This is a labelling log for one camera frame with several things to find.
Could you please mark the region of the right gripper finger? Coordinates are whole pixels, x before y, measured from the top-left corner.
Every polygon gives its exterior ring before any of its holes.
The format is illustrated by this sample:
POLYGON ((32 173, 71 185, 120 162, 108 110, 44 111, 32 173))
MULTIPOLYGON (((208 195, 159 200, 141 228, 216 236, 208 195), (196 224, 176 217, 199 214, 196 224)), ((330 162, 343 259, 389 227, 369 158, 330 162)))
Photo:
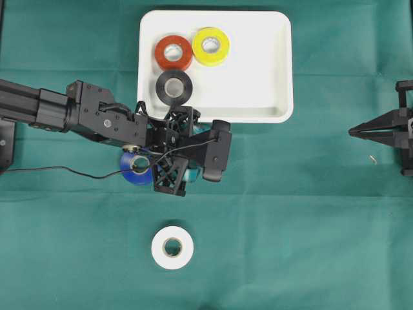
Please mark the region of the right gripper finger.
POLYGON ((403 124, 403 114, 399 109, 391 110, 368 122, 361 123, 351 128, 349 133, 368 132, 375 130, 394 129, 403 124))
POLYGON ((351 132, 350 136, 364 140, 375 141, 397 149, 403 148, 403 133, 394 131, 382 132, 351 132))

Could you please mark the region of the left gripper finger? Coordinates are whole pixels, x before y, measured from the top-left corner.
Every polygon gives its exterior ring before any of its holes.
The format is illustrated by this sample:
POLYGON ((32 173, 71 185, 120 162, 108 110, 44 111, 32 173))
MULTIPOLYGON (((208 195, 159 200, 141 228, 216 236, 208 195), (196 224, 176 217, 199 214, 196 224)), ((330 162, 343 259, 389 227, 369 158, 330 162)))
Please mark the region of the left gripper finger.
POLYGON ((193 135, 201 134, 210 130, 209 124, 197 124, 193 126, 193 135))
POLYGON ((185 173, 183 175, 182 181, 186 183, 194 183, 197 180, 198 176, 199 176, 198 167, 194 167, 194 168, 187 167, 185 169, 185 173))

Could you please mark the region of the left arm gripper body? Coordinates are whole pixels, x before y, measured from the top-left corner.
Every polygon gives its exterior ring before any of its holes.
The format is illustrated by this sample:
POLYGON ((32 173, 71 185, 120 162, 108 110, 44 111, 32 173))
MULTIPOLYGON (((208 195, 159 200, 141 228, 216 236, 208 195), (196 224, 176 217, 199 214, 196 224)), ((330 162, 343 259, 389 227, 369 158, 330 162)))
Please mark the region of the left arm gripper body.
POLYGON ((163 119, 157 119, 148 115, 143 101, 137 103, 135 113, 146 116, 148 121, 145 152, 150 156, 154 190, 184 197, 184 175, 190 161, 176 149, 183 139, 194 135, 201 113, 192 107, 177 106, 169 108, 163 119))

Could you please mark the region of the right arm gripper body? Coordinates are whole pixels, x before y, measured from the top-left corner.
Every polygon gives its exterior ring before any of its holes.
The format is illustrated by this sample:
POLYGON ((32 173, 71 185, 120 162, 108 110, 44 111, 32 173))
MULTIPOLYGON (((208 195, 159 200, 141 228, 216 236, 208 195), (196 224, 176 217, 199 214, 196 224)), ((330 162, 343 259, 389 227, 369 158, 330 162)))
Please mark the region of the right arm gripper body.
POLYGON ((412 176, 412 107, 407 107, 407 92, 412 91, 412 80, 398 81, 396 91, 399 100, 399 115, 402 117, 400 125, 404 134, 401 140, 401 174, 412 176))

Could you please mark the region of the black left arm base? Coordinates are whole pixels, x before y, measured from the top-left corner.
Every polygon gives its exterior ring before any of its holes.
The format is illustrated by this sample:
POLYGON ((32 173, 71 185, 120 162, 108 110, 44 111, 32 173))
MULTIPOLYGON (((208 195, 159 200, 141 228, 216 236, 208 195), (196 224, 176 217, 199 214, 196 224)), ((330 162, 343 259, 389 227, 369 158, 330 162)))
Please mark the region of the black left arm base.
POLYGON ((15 149, 15 123, 1 120, 0 128, 0 166, 3 174, 14 162, 15 149))

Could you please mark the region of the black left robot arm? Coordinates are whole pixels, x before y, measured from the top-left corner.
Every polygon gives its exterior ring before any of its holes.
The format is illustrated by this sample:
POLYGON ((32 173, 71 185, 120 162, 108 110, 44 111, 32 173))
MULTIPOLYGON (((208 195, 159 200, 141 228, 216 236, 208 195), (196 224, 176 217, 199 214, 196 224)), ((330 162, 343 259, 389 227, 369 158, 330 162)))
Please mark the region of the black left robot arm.
POLYGON ((170 117, 156 119, 146 112, 145 103, 135 111, 117 103, 111 91, 75 81, 60 94, 1 80, 1 124, 13 127, 21 122, 52 132, 74 132, 90 141, 120 147, 146 155, 154 176, 154 190, 185 195, 185 172, 195 159, 186 150, 199 152, 216 137, 192 133, 199 113, 191 107, 172 108, 170 117))

